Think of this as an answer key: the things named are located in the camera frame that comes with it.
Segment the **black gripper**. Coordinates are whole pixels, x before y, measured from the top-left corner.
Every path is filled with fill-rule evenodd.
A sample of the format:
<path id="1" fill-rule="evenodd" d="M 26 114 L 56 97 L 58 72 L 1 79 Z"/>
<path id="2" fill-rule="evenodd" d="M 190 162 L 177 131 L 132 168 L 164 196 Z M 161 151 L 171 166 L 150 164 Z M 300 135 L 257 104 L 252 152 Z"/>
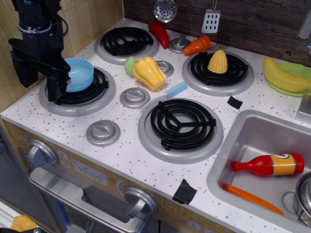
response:
<path id="1" fill-rule="evenodd" d="M 58 102 L 66 93 L 71 67 L 63 59 L 64 36 L 62 23 L 31 27 L 21 23 L 22 39 L 11 38 L 11 57 L 20 83 L 29 87 L 38 81 L 38 73 L 47 77 L 48 101 Z"/>

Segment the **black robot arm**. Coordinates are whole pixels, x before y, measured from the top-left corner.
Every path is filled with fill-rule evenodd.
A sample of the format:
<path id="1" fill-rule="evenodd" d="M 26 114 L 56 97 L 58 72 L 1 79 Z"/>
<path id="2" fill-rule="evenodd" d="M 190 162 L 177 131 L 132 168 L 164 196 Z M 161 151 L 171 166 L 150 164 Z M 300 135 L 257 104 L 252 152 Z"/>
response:
<path id="1" fill-rule="evenodd" d="M 47 77 L 48 100 L 61 103 L 69 82 L 70 66 L 62 57 L 66 22 L 58 0 L 14 0 L 22 39 L 10 38 L 11 57 L 20 83 L 29 87 L 39 73 Z"/>

